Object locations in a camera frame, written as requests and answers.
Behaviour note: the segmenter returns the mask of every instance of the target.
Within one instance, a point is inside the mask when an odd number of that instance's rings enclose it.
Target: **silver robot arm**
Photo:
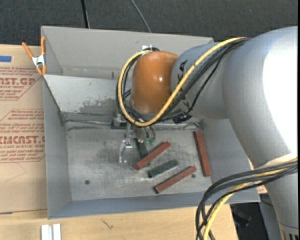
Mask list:
[[[171,73],[171,89],[178,84],[181,64],[193,64],[215,44],[187,50]],[[185,97],[192,103],[213,70],[212,65]],[[255,168],[275,159],[297,156],[298,27],[257,36],[227,53],[208,79],[189,113],[197,118],[229,118]],[[180,108],[187,111],[186,102]],[[298,173],[267,184],[282,239],[299,238]]]

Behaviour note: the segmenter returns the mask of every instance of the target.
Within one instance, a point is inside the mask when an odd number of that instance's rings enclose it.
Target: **cardboard sheet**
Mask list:
[[[0,62],[0,213],[46,209],[43,79],[21,45],[0,56],[11,56]]]

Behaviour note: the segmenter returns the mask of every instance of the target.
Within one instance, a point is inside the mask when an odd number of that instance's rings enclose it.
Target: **yellow cable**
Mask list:
[[[235,38],[231,38],[228,40],[225,40],[223,42],[218,43],[217,45],[215,45],[214,47],[212,47],[210,50],[208,50],[205,54],[203,54],[190,68],[189,70],[184,74],[183,78],[181,79],[181,81],[179,82],[179,84],[176,86],[175,90],[173,91],[173,93],[171,94],[171,96],[169,97],[169,99],[166,101],[166,103],[164,104],[164,106],[162,107],[162,109],[159,111],[158,114],[156,114],[156,116],[154,118],[152,118],[151,120],[147,121],[147,122],[139,122],[134,120],[126,111],[126,108],[124,106],[123,103],[123,98],[122,98],[122,81],[123,81],[123,77],[124,74],[126,72],[126,69],[128,67],[128,65],[130,64],[130,62],[135,59],[137,56],[145,54],[145,53],[149,53],[151,51],[140,51],[138,53],[136,53],[135,55],[133,55],[124,65],[124,67],[122,68],[119,80],[118,80],[118,101],[119,101],[119,105],[120,108],[124,114],[124,116],[134,125],[139,126],[139,127],[147,127],[152,125],[153,123],[155,123],[163,114],[164,112],[169,108],[169,106],[171,105],[171,103],[173,102],[174,98],[176,97],[177,93],[180,91],[180,89],[182,88],[182,86],[184,85],[184,83],[186,82],[186,80],[188,79],[188,77],[190,76],[190,74],[195,70],[196,66],[198,64],[200,64],[205,58],[207,58],[210,54],[212,54],[214,51],[216,51],[217,49],[221,48],[222,46],[227,45],[228,43],[231,43],[235,40],[239,40],[239,39],[245,39],[245,37],[235,37]]]
[[[290,162],[294,162],[294,161],[297,161],[298,158],[295,158]],[[259,174],[256,174],[255,177],[259,177],[259,176],[265,176],[265,175],[272,175],[272,174],[275,174],[275,173],[278,173],[278,172],[281,172],[283,171],[284,169],[278,169],[278,170],[273,170],[273,171],[268,171],[268,172],[263,172],[263,173],[259,173]],[[250,182],[247,182],[247,183],[242,183],[242,184],[239,184],[239,185],[236,185],[234,186],[229,192],[231,191],[235,191],[235,190],[239,190],[239,189],[242,189],[244,188],[246,185],[250,184]],[[232,197],[235,193],[232,193],[232,194],[229,194],[227,196],[225,196],[224,198],[222,198],[218,204],[214,207],[213,211],[211,212],[210,216],[209,216],[209,219],[205,225],[205,228],[204,228],[204,231],[203,231],[203,240],[207,240],[208,239],[208,235],[209,235],[209,231],[210,231],[210,228],[211,228],[211,225],[214,221],[214,219],[216,218],[217,216],[217,213],[219,212],[219,210],[221,209],[222,205],[228,201],[228,199],[230,197]]]

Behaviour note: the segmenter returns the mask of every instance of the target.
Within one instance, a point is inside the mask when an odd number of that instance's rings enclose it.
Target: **dark floor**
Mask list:
[[[129,0],[85,0],[93,29],[147,32]],[[154,33],[213,37],[255,37],[298,25],[298,0],[134,0]],[[84,28],[80,0],[0,0],[0,44],[38,45],[42,25]],[[241,240],[266,240],[257,203],[236,204],[251,217],[238,224]]]

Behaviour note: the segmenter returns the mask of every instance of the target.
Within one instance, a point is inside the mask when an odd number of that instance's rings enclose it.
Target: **red stick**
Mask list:
[[[154,151],[152,151],[150,154],[142,158],[139,162],[136,163],[134,166],[137,170],[140,170],[142,167],[144,167],[146,164],[150,163],[153,159],[155,159],[157,156],[159,156],[163,151],[165,151],[167,148],[169,148],[171,145],[170,143],[164,142],[159,147],[157,147]]]
[[[160,192],[166,190],[167,188],[171,187],[173,184],[181,181],[185,177],[193,174],[197,168],[195,166],[189,166],[188,168],[184,169],[183,171],[179,172],[178,174],[168,178],[164,182],[160,183],[159,185],[154,187],[154,191],[159,194]]]
[[[202,137],[202,132],[197,130],[193,132],[196,149],[198,150],[199,160],[201,164],[201,169],[203,176],[210,176],[211,170],[208,161],[207,151],[204,143],[204,138]]]

